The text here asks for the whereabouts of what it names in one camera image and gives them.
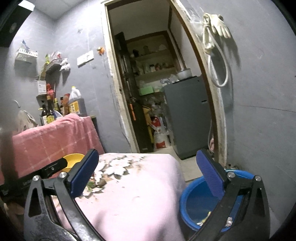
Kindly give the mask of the yellow bowl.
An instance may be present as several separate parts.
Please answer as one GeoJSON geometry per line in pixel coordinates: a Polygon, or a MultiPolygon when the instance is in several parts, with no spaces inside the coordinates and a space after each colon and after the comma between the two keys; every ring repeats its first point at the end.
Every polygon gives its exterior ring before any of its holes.
{"type": "Polygon", "coordinates": [[[67,166],[62,171],[69,172],[76,163],[79,163],[84,158],[84,156],[84,154],[80,153],[73,153],[64,156],[63,158],[67,161],[67,166]]]}

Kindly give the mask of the grey refrigerator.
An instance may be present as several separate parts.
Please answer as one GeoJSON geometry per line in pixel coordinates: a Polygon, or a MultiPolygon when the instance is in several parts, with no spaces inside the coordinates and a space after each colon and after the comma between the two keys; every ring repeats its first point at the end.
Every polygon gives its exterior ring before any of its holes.
{"type": "Polygon", "coordinates": [[[207,147],[211,111],[201,76],[164,87],[168,124],[175,153],[181,160],[207,147]]]}

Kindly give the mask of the blue plastic bucket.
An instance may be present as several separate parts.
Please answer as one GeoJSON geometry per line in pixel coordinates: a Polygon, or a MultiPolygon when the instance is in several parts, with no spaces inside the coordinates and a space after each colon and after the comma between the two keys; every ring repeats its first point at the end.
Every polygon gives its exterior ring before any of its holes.
{"type": "Polygon", "coordinates": [[[213,211],[219,199],[212,195],[204,177],[191,182],[180,197],[180,214],[184,223],[194,231],[198,231],[199,223],[213,211]]]}

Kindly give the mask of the dark soy sauce bottle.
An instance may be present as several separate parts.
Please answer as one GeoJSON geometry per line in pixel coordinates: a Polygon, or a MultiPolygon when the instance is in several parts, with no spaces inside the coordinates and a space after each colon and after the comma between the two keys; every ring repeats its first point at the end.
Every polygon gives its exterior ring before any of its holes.
{"type": "Polygon", "coordinates": [[[42,101],[41,118],[42,118],[43,125],[48,125],[55,120],[52,111],[46,108],[44,101],[42,101]]]}

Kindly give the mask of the white wall switch panel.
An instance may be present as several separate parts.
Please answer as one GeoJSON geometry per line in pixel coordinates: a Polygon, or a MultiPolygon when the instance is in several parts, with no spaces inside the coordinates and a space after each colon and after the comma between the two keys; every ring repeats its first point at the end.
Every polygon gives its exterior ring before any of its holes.
{"type": "Polygon", "coordinates": [[[94,52],[93,50],[91,50],[77,58],[77,66],[80,67],[88,63],[89,61],[92,61],[93,59],[94,59],[94,52]]]}

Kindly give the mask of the white wrapper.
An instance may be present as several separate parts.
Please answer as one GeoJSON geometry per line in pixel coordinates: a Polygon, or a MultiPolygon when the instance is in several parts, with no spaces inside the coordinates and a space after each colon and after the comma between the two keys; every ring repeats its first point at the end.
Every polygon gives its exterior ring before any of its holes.
{"type": "Polygon", "coordinates": [[[233,224],[233,218],[228,217],[225,223],[225,227],[230,227],[233,224]]]}

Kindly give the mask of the white rubber glove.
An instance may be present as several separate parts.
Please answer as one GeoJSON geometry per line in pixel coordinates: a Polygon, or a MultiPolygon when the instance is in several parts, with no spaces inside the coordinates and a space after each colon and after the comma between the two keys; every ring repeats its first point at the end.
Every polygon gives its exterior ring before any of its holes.
{"type": "Polygon", "coordinates": [[[220,37],[224,37],[225,39],[231,38],[229,28],[224,23],[221,15],[204,13],[203,20],[205,26],[210,29],[212,33],[218,34],[220,37]]]}

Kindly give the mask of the grey hanging rag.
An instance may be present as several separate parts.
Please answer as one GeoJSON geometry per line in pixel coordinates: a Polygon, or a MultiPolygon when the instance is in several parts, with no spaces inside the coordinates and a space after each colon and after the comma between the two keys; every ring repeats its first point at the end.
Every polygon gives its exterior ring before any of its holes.
{"type": "Polygon", "coordinates": [[[34,119],[34,117],[31,114],[29,114],[26,110],[20,110],[18,112],[16,125],[18,128],[17,130],[18,133],[21,133],[30,128],[35,128],[39,126],[36,120],[34,119]]]}

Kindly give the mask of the pink floral tablecloth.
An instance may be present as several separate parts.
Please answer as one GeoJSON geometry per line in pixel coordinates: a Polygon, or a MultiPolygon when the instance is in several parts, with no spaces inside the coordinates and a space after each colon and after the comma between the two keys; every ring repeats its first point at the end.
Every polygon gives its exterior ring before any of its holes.
{"type": "Polygon", "coordinates": [[[169,154],[106,153],[101,166],[127,168],[107,180],[101,193],[75,199],[105,240],[184,240],[179,198],[186,184],[178,161],[169,154]]]}

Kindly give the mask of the wall shelf rack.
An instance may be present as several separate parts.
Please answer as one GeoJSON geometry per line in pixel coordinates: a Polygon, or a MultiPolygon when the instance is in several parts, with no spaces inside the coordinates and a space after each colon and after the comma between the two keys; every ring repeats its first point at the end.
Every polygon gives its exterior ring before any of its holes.
{"type": "Polygon", "coordinates": [[[46,77],[47,74],[51,74],[56,70],[60,70],[63,65],[68,64],[67,58],[62,58],[60,51],[54,51],[52,54],[46,54],[45,64],[41,71],[41,76],[46,77]]]}

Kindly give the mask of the large oil jug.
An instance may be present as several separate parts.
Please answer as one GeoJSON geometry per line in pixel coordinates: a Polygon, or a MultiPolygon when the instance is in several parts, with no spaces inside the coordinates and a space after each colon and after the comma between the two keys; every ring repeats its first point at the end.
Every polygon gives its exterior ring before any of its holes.
{"type": "Polygon", "coordinates": [[[84,98],[82,97],[79,89],[72,86],[71,93],[68,99],[69,113],[75,113],[79,116],[87,116],[84,98]]]}

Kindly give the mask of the metal pot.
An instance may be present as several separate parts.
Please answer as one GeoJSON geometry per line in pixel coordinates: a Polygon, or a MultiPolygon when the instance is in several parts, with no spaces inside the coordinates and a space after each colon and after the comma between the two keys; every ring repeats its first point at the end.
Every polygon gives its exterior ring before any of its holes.
{"type": "Polygon", "coordinates": [[[179,72],[177,72],[176,76],[179,81],[182,81],[182,80],[186,80],[188,78],[191,78],[193,75],[192,75],[191,69],[186,68],[186,69],[182,69],[179,72]]]}

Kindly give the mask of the pink checkered cloth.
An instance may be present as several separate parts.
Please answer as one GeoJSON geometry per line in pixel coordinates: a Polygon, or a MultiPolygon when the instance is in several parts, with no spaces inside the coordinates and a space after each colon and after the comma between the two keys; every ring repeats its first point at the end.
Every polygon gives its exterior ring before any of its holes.
{"type": "Polygon", "coordinates": [[[91,117],[74,113],[12,136],[16,174],[23,177],[72,153],[104,153],[91,117]]]}

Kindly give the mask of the red white sack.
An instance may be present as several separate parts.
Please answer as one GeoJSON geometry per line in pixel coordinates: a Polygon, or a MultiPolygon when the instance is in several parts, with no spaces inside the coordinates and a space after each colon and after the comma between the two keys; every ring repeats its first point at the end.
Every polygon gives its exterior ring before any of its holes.
{"type": "Polygon", "coordinates": [[[168,134],[162,122],[162,119],[155,116],[150,124],[151,128],[154,130],[153,138],[154,138],[154,150],[167,148],[170,146],[170,141],[168,138],[168,134]]]}

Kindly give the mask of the brown nut shell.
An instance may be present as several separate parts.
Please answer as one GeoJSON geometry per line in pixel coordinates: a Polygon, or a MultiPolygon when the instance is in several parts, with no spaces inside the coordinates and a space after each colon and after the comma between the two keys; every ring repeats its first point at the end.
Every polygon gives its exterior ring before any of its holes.
{"type": "Polygon", "coordinates": [[[102,178],[97,182],[97,187],[102,188],[103,186],[106,185],[106,183],[107,183],[106,180],[102,178]]]}

